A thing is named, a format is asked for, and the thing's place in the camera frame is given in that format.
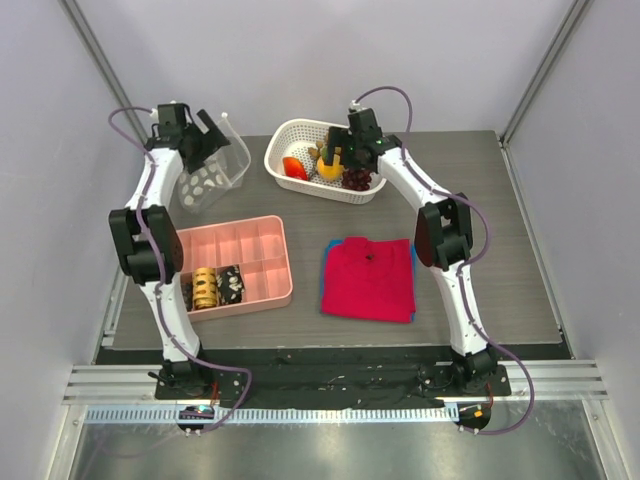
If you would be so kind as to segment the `aluminium frame post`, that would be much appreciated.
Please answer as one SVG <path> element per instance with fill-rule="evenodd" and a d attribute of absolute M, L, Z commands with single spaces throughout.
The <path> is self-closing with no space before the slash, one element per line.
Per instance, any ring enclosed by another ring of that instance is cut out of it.
<path fill-rule="evenodd" d="M 521 123 L 549 79 L 553 69 L 559 62 L 564 50 L 569 45 L 592 4 L 593 2 L 591 0 L 574 0 L 570 3 L 541 61 L 527 84 L 523 95 L 518 101 L 513 114 L 503 132 L 499 135 L 499 144 L 503 149 L 506 149 L 513 140 Z"/>
<path fill-rule="evenodd" d="M 125 92 L 118 75 L 112 67 L 79 2 L 76 0 L 59 0 L 58 3 L 105 82 L 107 89 L 114 97 L 117 105 L 119 107 L 132 107 L 133 104 L 129 96 Z"/>

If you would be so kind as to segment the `yellow patterned rolled sock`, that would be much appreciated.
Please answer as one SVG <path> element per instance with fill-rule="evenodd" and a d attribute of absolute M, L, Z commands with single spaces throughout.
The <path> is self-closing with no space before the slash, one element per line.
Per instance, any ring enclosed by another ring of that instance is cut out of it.
<path fill-rule="evenodd" d="M 193 272 L 192 302 L 195 310 L 214 308 L 218 305 L 217 277 L 214 268 L 202 267 Z"/>

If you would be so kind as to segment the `right aluminium frame post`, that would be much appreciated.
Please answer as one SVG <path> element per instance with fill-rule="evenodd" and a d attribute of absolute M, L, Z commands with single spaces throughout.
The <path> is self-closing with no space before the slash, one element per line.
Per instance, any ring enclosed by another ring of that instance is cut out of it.
<path fill-rule="evenodd" d="M 523 95 L 518 101 L 513 114 L 503 132 L 499 135 L 499 144 L 503 149 L 506 149 L 513 140 L 521 123 L 549 79 L 553 69 L 559 62 L 564 50 L 569 45 L 592 4 L 593 2 L 591 0 L 574 0 L 570 3 L 541 61 L 527 84 Z"/>

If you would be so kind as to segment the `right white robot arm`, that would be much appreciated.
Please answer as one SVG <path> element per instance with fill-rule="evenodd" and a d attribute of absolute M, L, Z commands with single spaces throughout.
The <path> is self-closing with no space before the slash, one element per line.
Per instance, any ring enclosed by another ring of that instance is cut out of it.
<path fill-rule="evenodd" d="M 328 129 L 327 161 L 370 170 L 391 183 L 416 212 L 414 248 L 438 285 L 450 331 L 451 380 L 472 395 L 496 373 L 497 354 L 484 331 L 471 278 L 473 232 L 466 196 L 441 187 L 401 140 L 386 135 L 370 108 L 349 108 L 348 125 Z"/>

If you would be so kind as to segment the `fake yellow grape bunch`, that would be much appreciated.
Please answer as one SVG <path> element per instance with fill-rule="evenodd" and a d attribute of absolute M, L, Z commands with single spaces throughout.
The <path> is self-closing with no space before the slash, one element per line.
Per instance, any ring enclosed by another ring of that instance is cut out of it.
<path fill-rule="evenodd" d="M 307 148 L 307 153 L 314 161 L 321 159 L 322 161 L 327 159 L 328 147 L 325 141 L 318 140 L 313 146 Z"/>

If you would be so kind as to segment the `black white patterned sock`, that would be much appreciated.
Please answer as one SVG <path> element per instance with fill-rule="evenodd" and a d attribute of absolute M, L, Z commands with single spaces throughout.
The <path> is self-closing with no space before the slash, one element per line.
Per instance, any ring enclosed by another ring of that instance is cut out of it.
<path fill-rule="evenodd" d="M 216 271 L 218 304 L 220 306 L 241 303 L 245 284 L 238 265 L 230 265 Z"/>

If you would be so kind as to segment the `yellow fake fruit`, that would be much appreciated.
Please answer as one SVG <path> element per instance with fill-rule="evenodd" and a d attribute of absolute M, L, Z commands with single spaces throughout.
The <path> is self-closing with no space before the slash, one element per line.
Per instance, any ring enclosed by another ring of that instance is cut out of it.
<path fill-rule="evenodd" d="M 340 156 L 335 154 L 331 165 L 327 165 L 324 161 L 319 159 L 316 162 L 316 170 L 321 178 L 328 182 L 333 182 L 342 176 L 345 168 L 342 165 Z"/>

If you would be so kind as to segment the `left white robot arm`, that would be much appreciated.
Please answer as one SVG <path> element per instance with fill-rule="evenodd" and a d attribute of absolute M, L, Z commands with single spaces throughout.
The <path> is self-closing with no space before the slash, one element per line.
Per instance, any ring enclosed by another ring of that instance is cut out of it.
<path fill-rule="evenodd" d="M 138 110 L 155 119 L 146 142 L 114 130 L 141 151 L 144 167 L 126 206 L 109 213 L 109 228 L 120 268 L 145 295 L 161 336 L 163 361 L 155 378 L 200 399 L 211 391 L 216 367 L 204 359 L 188 318 L 181 286 L 184 250 L 168 206 L 180 175 L 196 172 L 230 142 L 204 110 L 197 112 L 202 130 L 184 103 Z"/>

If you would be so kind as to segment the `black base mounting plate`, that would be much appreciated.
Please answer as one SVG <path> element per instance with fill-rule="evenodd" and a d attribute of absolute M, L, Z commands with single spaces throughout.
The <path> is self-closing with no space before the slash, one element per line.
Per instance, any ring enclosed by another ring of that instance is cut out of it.
<path fill-rule="evenodd" d="M 347 347 L 302 349 L 209 349 L 206 358 L 252 375 L 216 374 L 208 392 L 232 406 L 242 386 L 249 392 L 247 409 L 407 409 L 440 407 L 445 399 L 541 398 L 534 380 L 534 364 L 566 360 L 560 344 L 521 344 L 523 367 L 508 367 L 505 355 L 481 388 L 469 391 L 452 383 L 452 357 L 444 346 Z"/>

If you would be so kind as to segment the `brown patterned rolled sock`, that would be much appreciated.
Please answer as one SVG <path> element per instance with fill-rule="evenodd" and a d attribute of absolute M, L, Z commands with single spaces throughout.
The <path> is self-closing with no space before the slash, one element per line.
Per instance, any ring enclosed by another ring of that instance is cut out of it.
<path fill-rule="evenodd" d="M 193 310 L 193 285 L 191 283 L 184 283 L 182 285 L 183 298 L 188 312 Z"/>

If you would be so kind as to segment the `left aluminium frame post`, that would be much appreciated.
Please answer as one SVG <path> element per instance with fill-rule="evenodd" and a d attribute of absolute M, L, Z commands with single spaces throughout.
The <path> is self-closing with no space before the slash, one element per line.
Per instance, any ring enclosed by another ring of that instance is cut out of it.
<path fill-rule="evenodd" d="M 107 89 L 114 97 L 117 105 L 119 107 L 132 107 L 133 104 L 129 96 L 125 92 L 118 75 L 112 67 L 79 2 L 76 0 L 59 0 L 58 3 L 105 82 Z"/>

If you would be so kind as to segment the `clear polka dot zip bag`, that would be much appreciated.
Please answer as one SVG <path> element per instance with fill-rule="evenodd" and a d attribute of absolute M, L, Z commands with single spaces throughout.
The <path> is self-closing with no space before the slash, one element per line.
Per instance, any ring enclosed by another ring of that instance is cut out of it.
<path fill-rule="evenodd" d="M 194 173 L 184 170 L 178 178 L 176 189 L 179 202 L 192 214 L 210 208 L 225 194 L 241 187 L 251 164 L 249 149 L 226 112 L 221 114 L 216 126 L 230 144 L 207 158 L 204 166 Z"/>

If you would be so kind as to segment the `pink divided organizer tray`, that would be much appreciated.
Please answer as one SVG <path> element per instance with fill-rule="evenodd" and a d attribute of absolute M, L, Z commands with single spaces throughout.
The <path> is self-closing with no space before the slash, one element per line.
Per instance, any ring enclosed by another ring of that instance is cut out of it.
<path fill-rule="evenodd" d="M 245 286 L 239 303 L 191 309 L 191 322 L 282 308 L 291 302 L 293 281 L 283 221 L 275 215 L 182 229 L 181 281 L 199 268 L 221 271 L 236 266 Z"/>

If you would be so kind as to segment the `dark red fake grapes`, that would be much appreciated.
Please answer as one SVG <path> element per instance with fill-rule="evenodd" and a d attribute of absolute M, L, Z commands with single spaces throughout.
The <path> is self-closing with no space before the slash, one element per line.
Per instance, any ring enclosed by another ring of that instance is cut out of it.
<path fill-rule="evenodd" d="M 341 185 L 347 190 L 362 192 L 370 189 L 372 172 L 366 169 L 347 169 L 342 174 Z"/>

